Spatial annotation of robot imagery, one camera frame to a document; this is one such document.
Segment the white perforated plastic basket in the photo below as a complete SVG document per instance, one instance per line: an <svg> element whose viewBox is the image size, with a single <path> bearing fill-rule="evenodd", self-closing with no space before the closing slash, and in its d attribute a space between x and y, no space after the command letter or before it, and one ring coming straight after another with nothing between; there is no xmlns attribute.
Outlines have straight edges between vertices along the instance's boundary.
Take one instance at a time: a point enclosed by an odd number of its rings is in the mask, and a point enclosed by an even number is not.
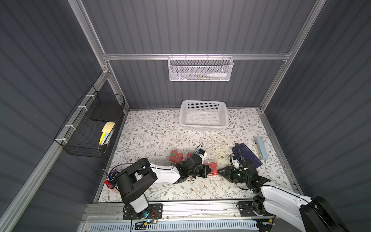
<svg viewBox="0 0 371 232"><path fill-rule="evenodd" d="M222 101L185 100L179 121L190 131L220 131L229 126L228 110Z"/></svg>

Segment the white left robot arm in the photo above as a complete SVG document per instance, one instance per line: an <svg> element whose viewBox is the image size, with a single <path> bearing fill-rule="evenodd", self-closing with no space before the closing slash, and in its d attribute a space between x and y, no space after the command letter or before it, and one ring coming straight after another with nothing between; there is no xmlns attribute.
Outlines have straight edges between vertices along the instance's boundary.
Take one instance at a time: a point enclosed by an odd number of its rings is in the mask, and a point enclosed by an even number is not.
<svg viewBox="0 0 371 232"><path fill-rule="evenodd" d="M141 158L121 171L113 172L112 179L118 188L122 202L131 206L141 217L150 211L145 192L154 183L181 184L190 178L207 178L212 172L209 165L203 163L206 152L192 154L187 160L170 166L152 164L147 158Z"/></svg>

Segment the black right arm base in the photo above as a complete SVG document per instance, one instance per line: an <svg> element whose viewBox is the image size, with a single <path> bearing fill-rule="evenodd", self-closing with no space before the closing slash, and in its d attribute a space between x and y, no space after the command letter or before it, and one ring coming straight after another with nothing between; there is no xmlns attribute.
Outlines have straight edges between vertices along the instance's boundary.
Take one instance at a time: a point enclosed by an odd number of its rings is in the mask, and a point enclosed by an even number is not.
<svg viewBox="0 0 371 232"><path fill-rule="evenodd" d="M241 217L272 217L273 214L268 213L262 204L256 201L238 201L236 204Z"/></svg>

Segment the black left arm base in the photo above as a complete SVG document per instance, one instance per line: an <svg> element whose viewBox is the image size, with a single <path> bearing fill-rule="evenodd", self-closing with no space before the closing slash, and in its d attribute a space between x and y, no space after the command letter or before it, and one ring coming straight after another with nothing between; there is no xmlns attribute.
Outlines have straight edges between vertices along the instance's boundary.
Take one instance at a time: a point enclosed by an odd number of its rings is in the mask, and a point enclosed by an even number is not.
<svg viewBox="0 0 371 232"><path fill-rule="evenodd" d="M132 205L125 205L123 208L123 220L132 219L162 219L163 204L149 204L148 207L137 213Z"/></svg>

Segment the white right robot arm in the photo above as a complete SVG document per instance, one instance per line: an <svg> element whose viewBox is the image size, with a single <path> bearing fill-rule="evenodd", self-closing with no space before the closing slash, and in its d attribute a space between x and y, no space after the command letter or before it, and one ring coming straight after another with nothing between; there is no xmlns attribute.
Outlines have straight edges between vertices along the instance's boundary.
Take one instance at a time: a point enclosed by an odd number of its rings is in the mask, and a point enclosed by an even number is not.
<svg viewBox="0 0 371 232"><path fill-rule="evenodd" d="M239 171L228 166L217 171L227 181L245 184L255 193L253 201L242 206L255 215L278 216L302 232L348 232L348 228L326 199L311 198L274 185L258 174L254 165L242 167Z"/></svg>

